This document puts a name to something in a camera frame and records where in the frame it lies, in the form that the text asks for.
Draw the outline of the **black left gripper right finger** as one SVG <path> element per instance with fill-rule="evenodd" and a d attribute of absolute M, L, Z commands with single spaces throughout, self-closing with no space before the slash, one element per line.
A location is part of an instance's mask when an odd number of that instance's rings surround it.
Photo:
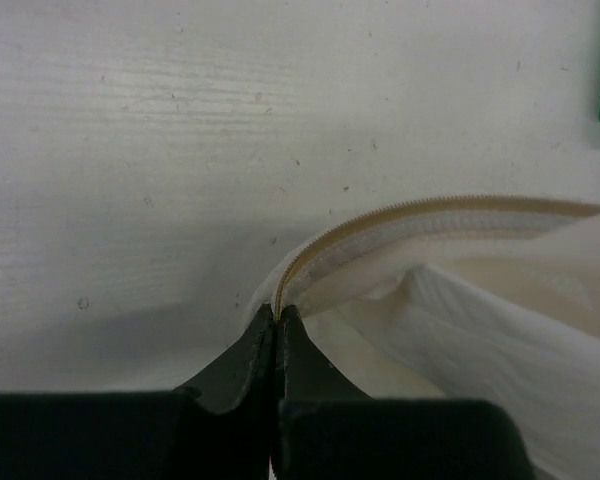
<path fill-rule="evenodd" d="M 484 400 L 373 399 L 309 338 L 299 310 L 276 325 L 279 479 L 532 479 L 514 422 Z"/>

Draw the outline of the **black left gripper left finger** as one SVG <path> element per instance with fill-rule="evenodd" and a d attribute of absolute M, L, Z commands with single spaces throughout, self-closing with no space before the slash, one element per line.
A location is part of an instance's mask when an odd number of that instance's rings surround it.
<path fill-rule="evenodd" d="M 0 479 L 266 479 L 271 307 L 172 390 L 0 393 Z"/>

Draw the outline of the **white mesh laundry bag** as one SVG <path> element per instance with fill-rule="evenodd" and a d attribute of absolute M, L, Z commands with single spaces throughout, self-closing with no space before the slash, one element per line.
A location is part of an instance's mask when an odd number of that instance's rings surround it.
<path fill-rule="evenodd" d="M 373 396 L 478 398 L 543 479 L 600 479 L 600 204 L 470 195 L 380 208 L 287 254 L 245 310 L 294 306 Z"/>

